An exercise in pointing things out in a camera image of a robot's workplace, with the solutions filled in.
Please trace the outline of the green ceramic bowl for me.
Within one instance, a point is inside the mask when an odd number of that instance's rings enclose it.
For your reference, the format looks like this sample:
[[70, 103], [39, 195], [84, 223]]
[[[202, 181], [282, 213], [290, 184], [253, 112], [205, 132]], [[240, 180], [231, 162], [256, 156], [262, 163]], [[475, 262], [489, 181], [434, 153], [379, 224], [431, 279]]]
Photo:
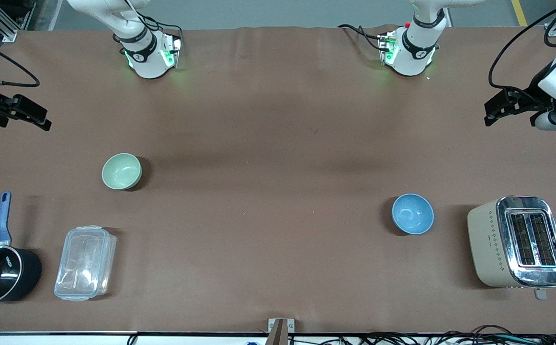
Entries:
[[138, 184], [143, 174], [141, 161], [133, 154], [110, 157], [101, 170], [103, 184], [112, 190], [128, 190]]

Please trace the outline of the aluminium frame profile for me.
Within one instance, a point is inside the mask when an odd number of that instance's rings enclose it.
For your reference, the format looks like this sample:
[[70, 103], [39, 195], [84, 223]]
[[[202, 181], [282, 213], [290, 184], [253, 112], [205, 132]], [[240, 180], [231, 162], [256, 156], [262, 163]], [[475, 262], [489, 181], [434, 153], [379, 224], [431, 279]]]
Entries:
[[0, 0], [0, 37], [4, 43], [15, 42], [20, 31], [31, 26], [37, 0]]

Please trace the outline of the metal bracket with brown post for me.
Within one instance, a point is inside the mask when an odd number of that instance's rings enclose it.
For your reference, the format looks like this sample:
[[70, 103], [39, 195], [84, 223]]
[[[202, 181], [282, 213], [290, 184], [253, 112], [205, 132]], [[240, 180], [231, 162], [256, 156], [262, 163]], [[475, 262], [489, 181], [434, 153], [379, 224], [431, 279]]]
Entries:
[[290, 334], [295, 332], [294, 318], [269, 318], [265, 345], [291, 345]]

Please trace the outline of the clear plastic food container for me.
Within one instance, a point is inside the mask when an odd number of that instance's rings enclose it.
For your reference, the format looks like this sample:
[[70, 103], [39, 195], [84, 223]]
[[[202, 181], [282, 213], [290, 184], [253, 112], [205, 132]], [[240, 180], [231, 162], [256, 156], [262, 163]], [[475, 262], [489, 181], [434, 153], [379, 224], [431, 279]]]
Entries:
[[104, 295], [111, 278], [117, 238], [99, 226], [68, 231], [55, 280], [62, 300], [87, 301]]

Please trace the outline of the beige chrome toaster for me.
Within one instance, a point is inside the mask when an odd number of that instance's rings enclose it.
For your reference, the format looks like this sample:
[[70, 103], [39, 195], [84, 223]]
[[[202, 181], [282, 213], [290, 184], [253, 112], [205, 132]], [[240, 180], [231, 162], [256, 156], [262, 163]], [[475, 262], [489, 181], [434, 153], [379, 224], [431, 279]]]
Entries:
[[477, 277], [491, 288], [532, 289], [547, 299], [556, 288], [556, 222], [544, 199], [508, 195], [467, 214]]

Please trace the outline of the blue ceramic bowl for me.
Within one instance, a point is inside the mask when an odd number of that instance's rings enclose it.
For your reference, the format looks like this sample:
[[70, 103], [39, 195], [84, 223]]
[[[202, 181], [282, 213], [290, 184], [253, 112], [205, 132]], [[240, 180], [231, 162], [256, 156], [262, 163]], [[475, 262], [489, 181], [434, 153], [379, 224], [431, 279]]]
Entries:
[[434, 224], [435, 212], [427, 199], [418, 194], [403, 194], [392, 203], [394, 225], [406, 234], [427, 233]]

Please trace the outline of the brown table cover mat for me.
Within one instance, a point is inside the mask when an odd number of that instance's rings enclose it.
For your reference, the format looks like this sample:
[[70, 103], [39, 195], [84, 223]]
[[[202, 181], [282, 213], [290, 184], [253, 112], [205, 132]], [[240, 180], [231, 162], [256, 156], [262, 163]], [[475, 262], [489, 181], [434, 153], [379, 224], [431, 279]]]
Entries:
[[[184, 33], [180, 68], [138, 77], [106, 31], [26, 32], [3, 52], [38, 76], [21, 93], [45, 132], [0, 127], [0, 194], [13, 244], [42, 277], [0, 304], [0, 331], [556, 333], [556, 289], [490, 288], [467, 214], [534, 195], [556, 217], [556, 131], [529, 115], [484, 124], [488, 68], [517, 28], [449, 28], [417, 77], [398, 76], [352, 32], [239, 28]], [[112, 190], [103, 164], [141, 161]], [[431, 203], [424, 234], [400, 231], [403, 194]], [[117, 238], [104, 295], [55, 296], [68, 231]]]

